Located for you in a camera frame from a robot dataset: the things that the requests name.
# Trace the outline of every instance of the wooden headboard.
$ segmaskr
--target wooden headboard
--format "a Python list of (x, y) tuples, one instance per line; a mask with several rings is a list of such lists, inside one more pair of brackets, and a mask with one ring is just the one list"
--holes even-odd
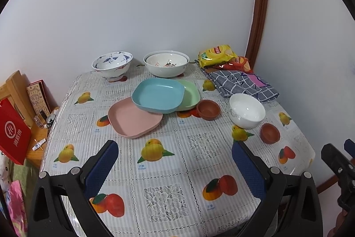
[(24, 78), (20, 71), (14, 72), (3, 84), (0, 86), (0, 100), (8, 98), (13, 107), (24, 119), (27, 126), (32, 127), (33, 118), (36, 113), (33, 110), (30, 99), (26, 91)]

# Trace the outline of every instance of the brown bowl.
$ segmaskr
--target brown bowl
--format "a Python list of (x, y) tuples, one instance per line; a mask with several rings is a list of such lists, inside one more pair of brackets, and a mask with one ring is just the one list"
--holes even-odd
[(260, 137), (265, 144), (272, 145), (280, 140), (279, 130), (270, 123), (261, 126)]
[(200, 117), (207, 121), (214, 120), (221, 113), (219, 105), (210, 100), (199, 101), (196, 109)]

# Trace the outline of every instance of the blue gripper pad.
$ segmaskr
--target blue gripper pad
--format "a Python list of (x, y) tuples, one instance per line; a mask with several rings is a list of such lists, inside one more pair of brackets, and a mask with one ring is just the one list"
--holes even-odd
[(117, 143), (115, 141), (108, 140), (95, 156), (92, 156), (87, 160), (86, 163), (93, 163), (91, 164), (93, 166), (92, 169), (88, 172), (85, 178), (84, 196), (87, 200), (99, 194), (99, 191), (110, 173), (110, 170), (115, 164), (117, 157)]
[(345, 141), (344, 150), (347, 151), (351, 155), (351, 157), (355, 159), (355, 143), (352, 140), (347, 139)]
[(253, 196), (263, 200), (266, 196), (265, 180), (238, 142), (233, 144), (232, 157)]

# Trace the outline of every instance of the gray plaid cloth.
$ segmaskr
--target gray plaid cloth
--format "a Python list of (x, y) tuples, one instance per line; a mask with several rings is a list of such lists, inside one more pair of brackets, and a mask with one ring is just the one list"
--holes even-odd
[(201, 69), (224, 98), (230, 98), (237, 93), (248, 94), (261, 103), (275, 100), (279, 93), (269, 83), (256, 74), (247, 74), (240, 71), (215, 71), (210, 74)]

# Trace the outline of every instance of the pink plate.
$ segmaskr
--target pink plate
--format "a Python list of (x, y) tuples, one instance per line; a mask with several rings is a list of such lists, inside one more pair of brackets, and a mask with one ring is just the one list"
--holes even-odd
[(138, 138), (155, 129), (163, 118), (163, 114), (150, 113), (137, 108), (131, 97), (112, 105), (108, 116), (115, 131), (128, 139)]

